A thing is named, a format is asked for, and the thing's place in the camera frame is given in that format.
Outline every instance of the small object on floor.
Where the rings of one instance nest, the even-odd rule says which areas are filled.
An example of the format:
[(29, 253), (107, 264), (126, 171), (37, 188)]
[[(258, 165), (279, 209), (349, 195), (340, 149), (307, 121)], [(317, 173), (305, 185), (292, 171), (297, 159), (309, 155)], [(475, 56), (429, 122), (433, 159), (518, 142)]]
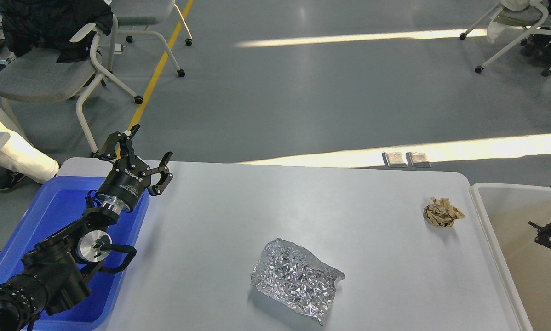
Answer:
[(408, 163), (404, 159), (404, 155), (400, 152), (384, 152), (382, 153), (384, 161), (389, 168), (406, 168)]
[(425, 207), (425, 219), (430, 224), (440, 228), (450, 228), (456, 220), (465, 218), (463, 212), (452, 206), (448, 198), (430, 198), (433, 203)]
[(20, 172), (6, 170), (2, 176), (0, 176), (0, 191), (11, 190), (27, 176)]
[(429, 162), (429, 159), (425, 153), (408, 152), (406, 153), (406, 158), (415, 168), (431, 168), (431, 162)]

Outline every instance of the gray office chair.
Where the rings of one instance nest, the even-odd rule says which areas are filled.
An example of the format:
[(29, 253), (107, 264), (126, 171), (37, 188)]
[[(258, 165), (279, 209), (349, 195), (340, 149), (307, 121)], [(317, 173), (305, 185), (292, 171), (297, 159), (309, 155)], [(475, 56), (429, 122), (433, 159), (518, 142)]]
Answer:
[[(185, 76), (184, 70), (179, 67), (179, 64), (175, 60), (171, 49), (167, 45), (166, 39), (159, 32), (149, 30), (151, 25), (158, 25), (159, 23), (165, 21), (167, 17), (170, 16), (171, 12), (175, 10), (189, 36), (189, 38), (186, 38), (185, 44), (188, 46), (192, 44), (192, 34), (189, 31), (188, 25), (185, 23), (185, 19), (179, 10), (179, 7), (175, 4), (175, 0), (114, 0), (112, 1), (110, 7), (112, 8), (112, 12), (115, 17), (114, 26), (117, 24), (118, 27), (120, 27), (116, 29), (116, 32), (114, 32), (114, 27), (112, 28), (112, 40), (116, 40), (115, 34), (126, 35), (126, 41), (128, 42), (132, 42), (133, 35), (155, 36), (164, 46), (178, 76)], [(126, 30), (121, 27), (145, 27), (145, 30)], [(112, 69), (112, 53), (114, 50), (111, 48), (109, 52), (108, 68)]]
[[(530, 6), (518, 12), (511, 11), (498, 3), (486, 14), (484, 14), (483, 17), (476, 21), (471, 27), (469, 27), (468, 30), (461, 33), (460, 39), (464, 40), (467, 34), (469, 34), (488, 17), (494, 17), (494, 21), (497, 23), (502, 23), (511, 27), (523, 27), (524, 31), (517, 38), (507, 44), (507, 46), (502, 48), (502, 50), (498, 51), (496, 54), (490, 57), (490, 59), (486, 60), (486, 62), (477, 66), (475, 68), (475, 72), (478, 74), (481, 73), (488, 65), (490, 65), (490, 63), (494, 62), (501, 55), (510, 50), (513, 46), (519, 43), (521, 45), (526, 44), (527, 38), (530, 34), (551, 35), (551, 30), (538, 29), (551, 28), (551, 15), (549, 15), (547, 8), (540, 2), (532, 2)], [(551, 66), (549, 66), (549, 68), (543, 69), (541, 75), (543, 77), (547, 77), (550, 73)]]
[(89, 61), (57, 63), (59, 50), (34, 48), (0, 71), (0, 97), (2, 97), (4, 110), (19, 126), (12, 108), (9, 106), (9, 100), (27, 103), (56, 103), (70, 99), (80, 93), (75, 104), (75, 112), (91, 151), (96, 153), (98, 147), (83, 113), (83, 104), (96, 86), (100, 82), (103, 84), (103, 78), (108, 77), (130, 94), (135, 103), (143, 103), (143, 97), (138, 96), (99, 62), (100, 56), (96, 53), (96, 50), (103, 33), (95, 23), (89, 23), (82, 27), (70, 41), (78, 42), (91, 31), (95, 31), (96, 34), (92, 40)]

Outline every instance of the sneaker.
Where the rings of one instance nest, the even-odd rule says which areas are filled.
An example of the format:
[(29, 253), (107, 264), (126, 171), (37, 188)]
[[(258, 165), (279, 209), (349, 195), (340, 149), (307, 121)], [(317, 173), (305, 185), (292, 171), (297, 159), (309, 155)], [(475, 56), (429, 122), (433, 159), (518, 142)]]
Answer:
[(18, 185), (27, 176), (16, 171), (6, 170), (2, 176), (0, 176), (0, 191), (11, 190)]

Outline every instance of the black shoe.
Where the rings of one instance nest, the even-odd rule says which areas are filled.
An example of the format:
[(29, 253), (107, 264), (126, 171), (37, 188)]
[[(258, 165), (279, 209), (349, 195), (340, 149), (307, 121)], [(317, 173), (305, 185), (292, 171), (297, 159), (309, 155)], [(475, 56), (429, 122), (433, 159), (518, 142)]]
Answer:
[(11, 190), (18, 185), (27, 176), (16, 171), (6, 170), (2, 176), (0, 176), (0, 191)]
[(539, 52), (540, 48), (537, 47), (534, 43), (532, 42), (528, 42), (527, 45), (525, 45), (525, 47), (521, 48), (521, 55), (523, 56), (526, 56), (526, 57), (531, 57), (535, 54), (537, 54), (537, 52)]

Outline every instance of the white box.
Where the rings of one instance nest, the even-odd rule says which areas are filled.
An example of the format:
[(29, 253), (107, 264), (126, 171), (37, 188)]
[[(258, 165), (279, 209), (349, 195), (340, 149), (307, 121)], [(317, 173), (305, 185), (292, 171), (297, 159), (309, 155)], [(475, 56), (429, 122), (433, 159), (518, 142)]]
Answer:
[(551, 249), (534, 242), (537, 231), (528, 224), (551, 223), (551, 188), (478, 183), (471, 195), (480, 220), (494, 229), (505, 258), (499, 267), (511, 272), (533, 329), (551, 331)]

